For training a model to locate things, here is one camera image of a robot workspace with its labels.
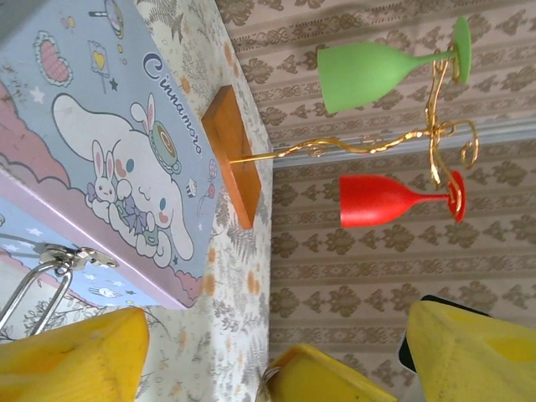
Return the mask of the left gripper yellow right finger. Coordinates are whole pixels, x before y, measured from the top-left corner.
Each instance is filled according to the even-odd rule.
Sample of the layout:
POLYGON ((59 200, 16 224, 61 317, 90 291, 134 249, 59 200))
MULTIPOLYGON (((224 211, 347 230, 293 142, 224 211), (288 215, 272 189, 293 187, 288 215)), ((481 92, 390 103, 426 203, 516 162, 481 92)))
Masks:
POLYGON ((535 331, 427 295, 410 306, 398 351, 426 401, 533 401, 535 331))

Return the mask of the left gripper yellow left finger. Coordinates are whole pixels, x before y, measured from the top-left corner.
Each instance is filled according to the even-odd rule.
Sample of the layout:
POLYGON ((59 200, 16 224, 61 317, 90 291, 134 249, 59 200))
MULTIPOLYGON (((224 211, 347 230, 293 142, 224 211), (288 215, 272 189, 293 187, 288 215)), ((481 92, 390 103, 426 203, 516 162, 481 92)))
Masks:
POLYGON ((145 312, 128 307, 1 346, 3 401, 133 401, 147 356, 145 312))

